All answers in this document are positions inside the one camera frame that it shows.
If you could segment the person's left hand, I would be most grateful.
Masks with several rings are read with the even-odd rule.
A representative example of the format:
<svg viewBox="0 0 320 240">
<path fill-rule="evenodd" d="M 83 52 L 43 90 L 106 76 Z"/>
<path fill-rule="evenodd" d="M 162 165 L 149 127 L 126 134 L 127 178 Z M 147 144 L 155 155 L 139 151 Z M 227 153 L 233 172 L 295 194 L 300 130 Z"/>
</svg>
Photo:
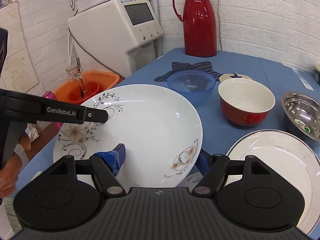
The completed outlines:
<svg viewBox="0 0 320 240">
<path fill-rule="evenodd" d="M 0 172 L 0 198 L 7 198 L 15 192 L 15 184 L 18 181 L 18 175 L 22 167 L 22 161 L 15 152 L 7 161 Z"/>
</svg>

